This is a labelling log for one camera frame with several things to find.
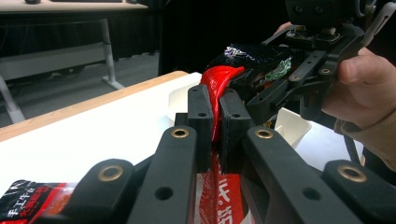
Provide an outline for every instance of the finger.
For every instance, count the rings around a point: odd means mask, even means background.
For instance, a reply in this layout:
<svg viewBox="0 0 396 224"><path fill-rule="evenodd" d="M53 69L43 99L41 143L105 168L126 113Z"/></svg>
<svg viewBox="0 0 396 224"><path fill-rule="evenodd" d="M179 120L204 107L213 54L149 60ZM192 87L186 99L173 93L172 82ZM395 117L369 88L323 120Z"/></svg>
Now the finger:
<svg viewBox="0 0 396 224"><path fill-rule="evenodd" d="M375 55L375 54L367 48L362 48L361 50L359 50L359 55Z"/></svg>
<svg viewBox="0 0 396 224"><path fill-rule="evenodd" d="M338 79L344 84L379 84L396 78L396 69L388 60L362 55L340 63Z"/></svg>
<svg viewBox="0 0 396 224"><path fill-rule="evenodd" d="M279 32L279 31L283 30L283 29L286 29L288 26L291 26L291 22L288 21L288 22L286 22L286 23L283 23L282 25L280 25L280 26L277 28L275 34L276 34L277 32Z"/></svg>

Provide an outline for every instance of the snack package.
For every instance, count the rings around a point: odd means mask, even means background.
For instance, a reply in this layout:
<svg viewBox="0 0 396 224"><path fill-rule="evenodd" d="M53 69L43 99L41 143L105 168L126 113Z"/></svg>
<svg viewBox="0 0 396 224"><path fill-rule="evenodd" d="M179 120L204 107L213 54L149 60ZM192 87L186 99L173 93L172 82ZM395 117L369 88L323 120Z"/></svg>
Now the snack package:
<svg viewBox="0 0 396 224"><path fill-rule="evenodd" d="M219 98L226 87L235 89L248 102L291 67L293 53L288 48L231 45L209 64L200 84L208 88L213 112L211 171L202 174L203 190L199 213L201 223L241 223L248 210L244 205L238 174L222 174L217 147L220 142Z"/></svg>
<svg viewBox="0 0 396 224"><path fill-rule="evenodd" d="M75 183L15 181L0 199L0 224L31 224L42 214L60 213L75 186Z"/></svg>

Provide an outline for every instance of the wooden table edge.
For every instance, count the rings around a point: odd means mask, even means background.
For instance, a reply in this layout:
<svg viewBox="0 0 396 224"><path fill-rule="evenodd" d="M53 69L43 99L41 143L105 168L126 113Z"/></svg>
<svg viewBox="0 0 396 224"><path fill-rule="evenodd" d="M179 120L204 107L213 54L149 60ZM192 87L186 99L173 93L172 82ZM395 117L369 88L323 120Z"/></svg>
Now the wooden table edge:
<svg viewBox="0 0 396 224"><path fill-rule="evenodd" d="M175 71L160 77L155 77L153 79L137 83L133 86L118 91L113 91L75 105L70 105L65 108L34 117L32 119L27 119L8 125L6 127L0 128L0 142L186 75L186 72Z"/></svg>

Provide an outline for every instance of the table edge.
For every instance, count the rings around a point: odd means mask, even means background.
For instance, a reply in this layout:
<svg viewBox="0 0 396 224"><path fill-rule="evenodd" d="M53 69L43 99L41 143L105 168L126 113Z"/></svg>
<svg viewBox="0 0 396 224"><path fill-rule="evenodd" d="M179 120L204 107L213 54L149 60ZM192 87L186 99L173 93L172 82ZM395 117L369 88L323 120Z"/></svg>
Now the table edge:
<svg viewBox="0 0 396 224"><path fill-rule="evenodd" d="M155 77L144 82L134 84L133 86L126 87L124 89L113 91L101 96L97 96L87 101L70 105L47 114L43 114L31 119L27 119L15 124L8 125L0 128L0 142L8 140L12 137L28 133L32 130L44 127L56 121L67 119L76 114L94 109L98 106L111 103L120 98L132 95L134 93L144 91L146 89L161 85L167 81L177 79L179 77L186 76L188 73L183 71L175 71L163 76Z"/></svg>

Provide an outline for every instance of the white plastic part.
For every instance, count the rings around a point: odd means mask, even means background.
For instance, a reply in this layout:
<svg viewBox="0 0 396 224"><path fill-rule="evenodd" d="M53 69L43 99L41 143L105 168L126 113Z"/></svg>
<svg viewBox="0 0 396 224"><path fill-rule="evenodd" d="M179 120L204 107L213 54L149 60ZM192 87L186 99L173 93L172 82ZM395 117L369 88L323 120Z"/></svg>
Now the white plastic part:
<svg viewBox="0 0 396 224"><path fill-rule="evenodd" d="M311 129L311 123L302 119L300 115L281 108L277 114L275 130L294 149L298 146L304 135Z"/></svg>

